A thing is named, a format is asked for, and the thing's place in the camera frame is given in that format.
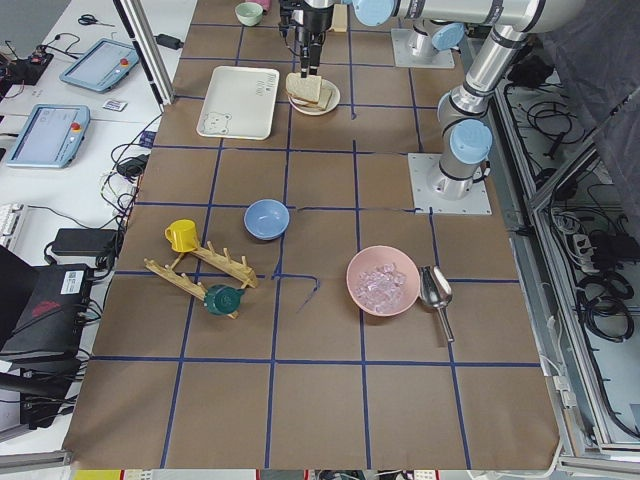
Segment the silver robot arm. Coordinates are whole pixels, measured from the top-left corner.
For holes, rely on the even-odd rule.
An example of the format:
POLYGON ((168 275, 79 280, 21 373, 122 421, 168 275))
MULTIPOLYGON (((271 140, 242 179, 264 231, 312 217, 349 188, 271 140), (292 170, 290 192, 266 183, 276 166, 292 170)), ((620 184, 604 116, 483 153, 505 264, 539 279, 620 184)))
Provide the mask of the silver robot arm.
POLYGON ((452 201, 468 195, 493 142, 491 131, 480 119, 499 80, 529 35, 562 26, 583 6, 582 1, 573 0, 392 1, 384 10, 390 17, 491 27, 463 83, 444 95, 438 106, 444 149, 426 177, 436 194, 452 201))
POLYGON ((462 41, 461 22, 427 18, 425 1, 342 1, 351 4, 358 21, 378 26, 397 17, 413 22, 411 28, 392 28, 391 42, 396 67, 453 69, 453 50, 462 41))

